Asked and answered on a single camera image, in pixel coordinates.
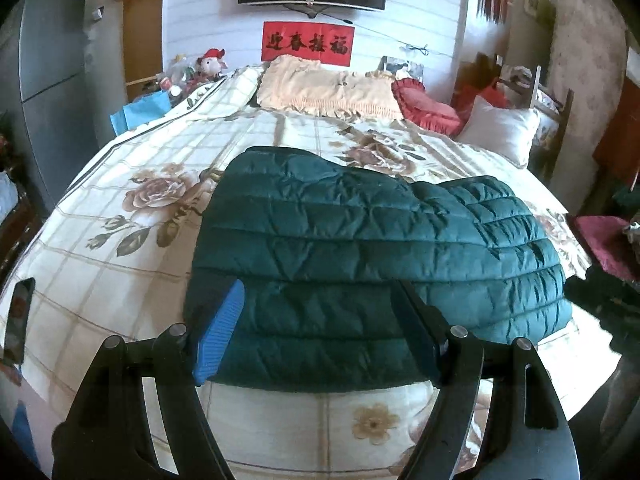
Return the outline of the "dark green quilted jacket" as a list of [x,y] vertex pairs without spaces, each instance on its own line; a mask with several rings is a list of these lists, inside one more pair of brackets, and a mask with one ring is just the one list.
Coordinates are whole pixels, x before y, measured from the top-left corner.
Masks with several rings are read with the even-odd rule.
[[245,299],[216,378],[244,388],[420,382],[390,301],[398,281],[498,344],[540,341],[572,315],[558,253],[505,183],[411,183],[294,148],[249,148],[224,170],[196,241],[187,323],[225,276]]

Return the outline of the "cream floral checked bedspread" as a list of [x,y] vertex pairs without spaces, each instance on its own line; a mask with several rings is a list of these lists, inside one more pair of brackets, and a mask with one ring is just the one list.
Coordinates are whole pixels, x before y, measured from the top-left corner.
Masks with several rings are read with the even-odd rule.
[[[302,148],[342,165],[440,183],[489,174],[541,221],[567,275],[589,260],[565,209],[528,171],[408,122],[272,112],[244,68],[93,159],[12,273],[33,278],[22,381],[1,383],[3,416],[44,471],[52,434],[103,339],[144,339],[178,318],[201,216],[224,168],[254,145]],[[268,393],[207,384],[198,393],[240,479],[391,479],[435,400],[417,384],[370,393]]]

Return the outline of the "maroon blanket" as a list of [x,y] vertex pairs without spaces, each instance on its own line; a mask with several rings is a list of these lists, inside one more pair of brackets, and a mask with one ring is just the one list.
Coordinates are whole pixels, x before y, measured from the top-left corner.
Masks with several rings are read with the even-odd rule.
[[614,216],[581,216],[568,222],[578,242],[600,268],[625,281],[639,281],[639,263],[625,230],[628,220]]

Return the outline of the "white square pillow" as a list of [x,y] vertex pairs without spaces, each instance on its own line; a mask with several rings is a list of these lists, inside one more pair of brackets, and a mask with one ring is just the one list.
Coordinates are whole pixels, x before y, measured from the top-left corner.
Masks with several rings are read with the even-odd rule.
[[523,169],[528,166],[539,124],[540,118],[531,108],[499,108],[477,96],[457,141],[501,155]]

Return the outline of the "red heart-shaped cushion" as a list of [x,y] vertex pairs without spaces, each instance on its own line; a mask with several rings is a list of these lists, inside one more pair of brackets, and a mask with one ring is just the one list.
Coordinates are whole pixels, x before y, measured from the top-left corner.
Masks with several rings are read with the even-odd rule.
[[462,120],[449,105],[431,98],[422,82],[404,78],[392,83],[392,92],[402,116],[418,127],[454,136],[462,127]]

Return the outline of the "wooden chair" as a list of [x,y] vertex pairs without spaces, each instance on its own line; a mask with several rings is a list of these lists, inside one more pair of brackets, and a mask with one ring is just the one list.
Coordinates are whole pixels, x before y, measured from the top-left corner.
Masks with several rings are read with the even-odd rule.
[[556,98],[542,84],[542,67],[532,70],[521,65],[504,65],[502,57],[492,58],[478,52],[473,62],[460,66],[452,104],[457,105],[465,88],[500,92],[512,108],[530,108],[539,117],[538,130],[529,152],[528,169],[545,185],[551,183],[565,138],[574,103],[574,91],[568,89],[564,98]]

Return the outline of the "blue paper bag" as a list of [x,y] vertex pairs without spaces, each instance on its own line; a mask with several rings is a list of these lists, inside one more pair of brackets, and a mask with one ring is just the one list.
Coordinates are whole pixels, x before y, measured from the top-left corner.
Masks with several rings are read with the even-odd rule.
[[137,101],[129,103],[115,114],[111,114],[110,119],[115,136],[120,136],[127,131],[162,118],[170,110],[171,102],[166,91],[140,96]]

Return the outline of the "framed photo on headboard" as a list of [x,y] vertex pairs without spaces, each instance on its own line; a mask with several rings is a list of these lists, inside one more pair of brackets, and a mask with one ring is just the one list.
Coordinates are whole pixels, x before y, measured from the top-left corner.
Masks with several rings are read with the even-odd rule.
[[378,69],[391,73],[396,79],[412,78],[422,81],[424,76],[422,64],[388,55],[382,56]]

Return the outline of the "peach fringed pillow cover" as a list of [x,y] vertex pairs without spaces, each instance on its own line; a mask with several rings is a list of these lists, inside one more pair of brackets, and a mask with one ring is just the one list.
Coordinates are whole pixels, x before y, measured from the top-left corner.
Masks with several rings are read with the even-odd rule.
[[256,99],[270,110],[338,119],[401,120],[390,73],[328,70],[318,61],[278,56],[262,75]]

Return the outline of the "pig plush toy red hat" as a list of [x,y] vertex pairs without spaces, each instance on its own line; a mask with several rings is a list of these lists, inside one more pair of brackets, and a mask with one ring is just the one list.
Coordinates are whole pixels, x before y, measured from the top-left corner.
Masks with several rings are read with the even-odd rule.
[[224,49],[208,49],[200,58],[196,60],[196,68],[198,76],[208,80],[217,80],[222,73],[228,68],[224,62]]

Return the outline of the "red banner with black characters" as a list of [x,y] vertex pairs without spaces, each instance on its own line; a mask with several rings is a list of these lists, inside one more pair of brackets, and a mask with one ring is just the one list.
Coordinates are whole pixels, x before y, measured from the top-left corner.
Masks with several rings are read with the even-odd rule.
[[289,54],[322,64],[348,67],[355,29],[320,22],[265,22],[262,62]]

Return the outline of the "grey refrigerator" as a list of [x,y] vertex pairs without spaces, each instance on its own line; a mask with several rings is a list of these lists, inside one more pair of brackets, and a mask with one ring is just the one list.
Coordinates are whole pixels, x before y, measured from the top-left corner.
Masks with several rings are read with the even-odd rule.
[[20,0],[1,27],[1,131],[53,210],[99,151],[85,73],[86,0]]

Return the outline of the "scissors hanging on wall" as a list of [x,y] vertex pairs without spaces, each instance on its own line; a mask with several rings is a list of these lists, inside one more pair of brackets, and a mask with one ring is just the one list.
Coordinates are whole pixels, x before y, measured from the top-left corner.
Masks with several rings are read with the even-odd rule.
[[414,44],[406,44],[405,42],[402,42],[400,44],[400,48],[401,50],[403,50],[404,52],[410,53],[410,54],[420,54],[423,56],[429,56],[430,55],[430,51],[428,50],[427,46],[415,46]]

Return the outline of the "framed picture on wall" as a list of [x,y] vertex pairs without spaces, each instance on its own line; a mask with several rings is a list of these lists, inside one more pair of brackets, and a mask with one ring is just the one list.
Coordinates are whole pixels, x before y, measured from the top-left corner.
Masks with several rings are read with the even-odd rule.
[[541,27],[552,30],[555,22],[555,6],[550,0],[524,0],[523,10]]

